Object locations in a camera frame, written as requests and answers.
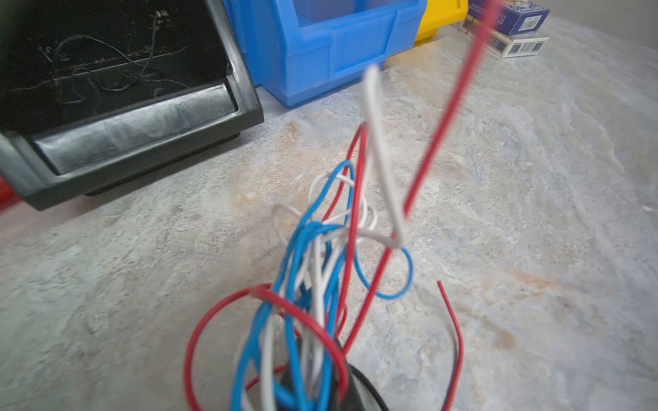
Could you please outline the blue card box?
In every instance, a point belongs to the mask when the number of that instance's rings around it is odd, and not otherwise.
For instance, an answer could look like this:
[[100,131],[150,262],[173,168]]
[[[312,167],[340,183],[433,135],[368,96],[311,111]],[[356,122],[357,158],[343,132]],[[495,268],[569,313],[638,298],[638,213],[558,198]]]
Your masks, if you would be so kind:
[[[469,1],[469,11],[462,29],[468,29],[470,20],[480,21],[488,4],[489,1],[485,0]],[[531,1],[501,1],[500,4],[500,16],[495,30],[508,36],[536,32],[550,13],[550,9]]]

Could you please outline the white red card box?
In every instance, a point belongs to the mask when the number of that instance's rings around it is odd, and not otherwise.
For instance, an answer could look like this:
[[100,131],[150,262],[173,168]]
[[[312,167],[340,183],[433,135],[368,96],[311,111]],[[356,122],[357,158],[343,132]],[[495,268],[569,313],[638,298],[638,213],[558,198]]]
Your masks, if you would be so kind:
[[493,30],[487,47],[501,59],[525,58],[538,55],[548,43],[549,37],[537,32],[510,36]]

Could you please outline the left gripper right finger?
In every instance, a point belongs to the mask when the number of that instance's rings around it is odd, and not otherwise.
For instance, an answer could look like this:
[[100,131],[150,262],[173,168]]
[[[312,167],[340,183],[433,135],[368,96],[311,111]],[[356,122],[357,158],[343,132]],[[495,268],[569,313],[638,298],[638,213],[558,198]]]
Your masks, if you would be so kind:
[[370,380],[355,366],[349,365],[350,381],[343,400],[339,400],[341,411],[389,411],[383,397]]

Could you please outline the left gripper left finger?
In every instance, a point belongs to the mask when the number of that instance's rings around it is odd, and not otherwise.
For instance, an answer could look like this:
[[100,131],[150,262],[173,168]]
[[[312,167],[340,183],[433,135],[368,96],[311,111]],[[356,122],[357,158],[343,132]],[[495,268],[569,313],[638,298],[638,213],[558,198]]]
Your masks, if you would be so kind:
[[[293,377],[294,373],[299,375],[299,382],[303,384],[305,404],[302,407],[299,407],[297,401],[298,384]],[[277,410],[308,410],[307,372],[302,365],[293,368],[291,364],[288,364],[284,367],[281,378],[277,383]]]

